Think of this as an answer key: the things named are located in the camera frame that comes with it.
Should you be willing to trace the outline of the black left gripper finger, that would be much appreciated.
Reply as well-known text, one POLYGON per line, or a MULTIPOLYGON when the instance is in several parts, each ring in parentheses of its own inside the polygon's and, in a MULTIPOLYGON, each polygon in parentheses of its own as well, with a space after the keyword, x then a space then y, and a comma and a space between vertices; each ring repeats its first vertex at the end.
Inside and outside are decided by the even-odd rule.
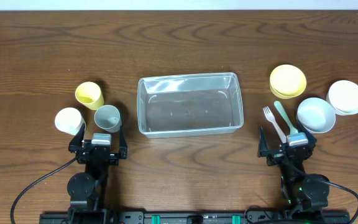
POLYGON ((127 159, 127 143, 124 137, 123 125, 120 126, 119 130, 119 158, 127 159))
POLYGON ((86 129, 86 124, 83 123, 81 125, 81 128, 79 129, 79 131, 74 136, 74 138, 70 141, 70 143, 68 145, 68 150, 71 153, 77 153, 78 151, 80 151, 82 149, 82 147, 83 147, 83 138, 84 138, 84 135, 85 135, 85 129, 86 129))

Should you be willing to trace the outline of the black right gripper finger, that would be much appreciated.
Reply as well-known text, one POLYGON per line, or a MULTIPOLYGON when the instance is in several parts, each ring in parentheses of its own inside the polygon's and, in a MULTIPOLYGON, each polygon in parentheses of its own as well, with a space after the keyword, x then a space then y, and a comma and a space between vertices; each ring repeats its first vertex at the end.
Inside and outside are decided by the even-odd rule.
POLYGON ((305 134, 308 139, 308 146, 310 149, 314 149, 316 147, 317 139, 303 126, 300 120, 297 120, 297 127, 299 130, 305 134))
POLYGON ((263 130, 263 127, 260 127, 259 146, 258 146, 257 157, 267 157, 269 154, 270 154, 270 151, 267 146, 264 130, 263 130))

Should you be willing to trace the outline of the mint green plastic spoon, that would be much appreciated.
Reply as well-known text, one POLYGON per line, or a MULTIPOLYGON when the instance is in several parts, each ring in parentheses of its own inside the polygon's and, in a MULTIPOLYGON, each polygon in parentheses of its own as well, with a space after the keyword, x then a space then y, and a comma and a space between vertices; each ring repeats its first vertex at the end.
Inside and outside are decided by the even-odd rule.
POLYGON ((286 124, 288 125, 289 129, 290 129, 290 134, 297 134, 298 130, 294 127, 294 125, 292 124, 292 122, 290 121, 286 111, 284 110, 281 102, 279 101, 275 101, 274 102, 274 106, 276 108, 276 110, 278 111, 278 113, 281 115, 281 117, 284 119, 284 121, 286 122, 286 124))

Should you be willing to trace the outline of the light blue plastic bowl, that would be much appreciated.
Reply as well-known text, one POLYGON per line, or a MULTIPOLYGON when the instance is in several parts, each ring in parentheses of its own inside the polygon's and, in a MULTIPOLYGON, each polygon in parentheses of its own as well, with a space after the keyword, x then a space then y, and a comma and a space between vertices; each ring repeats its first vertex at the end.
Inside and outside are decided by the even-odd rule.
POLYGON ((307 98, 297 109, 296 118, 310 132, 326 133, 336 124, 336 114, 332 106, 321 98, 307 98))

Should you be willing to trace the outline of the white plastic cup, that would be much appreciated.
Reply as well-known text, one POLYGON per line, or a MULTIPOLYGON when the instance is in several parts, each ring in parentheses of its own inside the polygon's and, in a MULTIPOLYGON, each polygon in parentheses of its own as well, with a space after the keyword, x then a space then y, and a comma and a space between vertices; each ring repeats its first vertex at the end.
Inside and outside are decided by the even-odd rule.
POLYGON ((55 117, 55 127, 64 133, 75 136, 82 125, 86 125, 80 111, 76 108, 64 108, 55 117))

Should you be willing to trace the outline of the white plastic fork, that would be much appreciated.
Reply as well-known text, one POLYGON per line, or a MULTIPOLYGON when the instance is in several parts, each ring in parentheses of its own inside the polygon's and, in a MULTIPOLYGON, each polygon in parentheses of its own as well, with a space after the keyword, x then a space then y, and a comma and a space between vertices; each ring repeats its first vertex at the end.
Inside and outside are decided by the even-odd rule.
POLYGON ((273 113, 271 112, 270 108, 268 106, 263 107, 263 112, 264 112, 266 120, 273 124, 281 142, 286 143, 287 142, 286 135, 284 134, 284 132, 282 131, 282 129, 279 127, 278 123, 276 122, 275 117, 274 117, 273 113))

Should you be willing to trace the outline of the grey plastic cup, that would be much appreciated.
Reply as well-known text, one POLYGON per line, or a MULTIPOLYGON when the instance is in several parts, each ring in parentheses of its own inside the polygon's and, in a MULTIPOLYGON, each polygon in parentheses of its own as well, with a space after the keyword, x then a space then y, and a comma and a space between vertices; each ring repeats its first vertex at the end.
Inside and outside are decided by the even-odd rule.
POLYGON ((97 109, 94 121, 99 128, 109 133, 118 132, 122 125, 121 114, 113 105, 104 105, 97 109))

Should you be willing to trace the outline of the yellow plastic bowl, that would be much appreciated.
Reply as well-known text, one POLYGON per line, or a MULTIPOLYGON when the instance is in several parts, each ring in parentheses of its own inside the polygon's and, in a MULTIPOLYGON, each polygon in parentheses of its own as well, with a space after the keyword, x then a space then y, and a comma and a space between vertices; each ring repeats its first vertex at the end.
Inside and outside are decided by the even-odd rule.
POLYGON ((301 95, 306 89, 305 74, 296 66, 279 65, 270 74, 270 90, 281 99, 290 99, 301 95))

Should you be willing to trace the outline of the yellow plastic cup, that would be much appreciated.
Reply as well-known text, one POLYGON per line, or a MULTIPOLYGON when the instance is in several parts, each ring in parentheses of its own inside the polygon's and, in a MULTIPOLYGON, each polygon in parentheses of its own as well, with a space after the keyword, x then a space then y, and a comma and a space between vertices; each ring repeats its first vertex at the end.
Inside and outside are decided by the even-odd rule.
POLYGON ((84 82, 75 90, 75 98, 90 110, 97 110, 104 105, 101 88, 94 82, 84 82))

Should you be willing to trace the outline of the white plastic bowl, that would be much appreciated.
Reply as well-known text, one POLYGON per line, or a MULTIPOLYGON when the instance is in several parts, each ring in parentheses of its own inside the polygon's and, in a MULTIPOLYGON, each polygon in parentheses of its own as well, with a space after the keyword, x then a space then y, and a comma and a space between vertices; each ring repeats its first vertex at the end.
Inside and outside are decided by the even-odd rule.
POLYGON ((326 101, 340 116, 358 113, 358 85, 349 80, 334 82, 326 95, 326 101))

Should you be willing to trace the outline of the clear plastic container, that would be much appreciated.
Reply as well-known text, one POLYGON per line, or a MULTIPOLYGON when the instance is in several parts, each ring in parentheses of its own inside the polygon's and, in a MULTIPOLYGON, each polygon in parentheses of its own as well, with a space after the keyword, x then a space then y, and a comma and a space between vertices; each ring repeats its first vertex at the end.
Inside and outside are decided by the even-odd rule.
POLYGON ((233 133, 244 124, 238 77, 221 72, 141 78, 137 120, 148 138, 233 133))

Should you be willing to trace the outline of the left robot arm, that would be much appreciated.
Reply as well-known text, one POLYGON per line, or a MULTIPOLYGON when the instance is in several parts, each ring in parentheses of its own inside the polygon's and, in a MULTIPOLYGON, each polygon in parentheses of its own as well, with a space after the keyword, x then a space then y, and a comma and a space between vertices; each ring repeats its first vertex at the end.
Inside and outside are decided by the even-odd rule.
POLYGON ((68 223, 118 223, 117 214, 104 207, 109 168, 127 158, 127 143, 123 127, 119 128, 119 151, 111 152, 111 135, 85 140, 85 125, 70 141, 68 150, 76 154, 75 161, 85 165, 85 171, 75 174, 67 184, 70 196, 68 223))

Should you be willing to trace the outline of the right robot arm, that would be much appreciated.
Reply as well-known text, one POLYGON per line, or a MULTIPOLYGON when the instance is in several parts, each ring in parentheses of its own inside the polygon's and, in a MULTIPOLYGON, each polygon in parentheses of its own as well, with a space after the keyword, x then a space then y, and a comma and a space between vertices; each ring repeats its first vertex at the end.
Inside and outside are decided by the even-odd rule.
POLYGON ((272 220, 324 220, 322 208, 328 206, 327 178, 307 174, 303 162, 313 154, 317 139, 298 121, 299 133, 276 149, 269 149, 264 130, 260 128, 258 157, 264 157, 268 166, 278 166, 281 172, 282 194, 288 207, 272 214, 272 220))

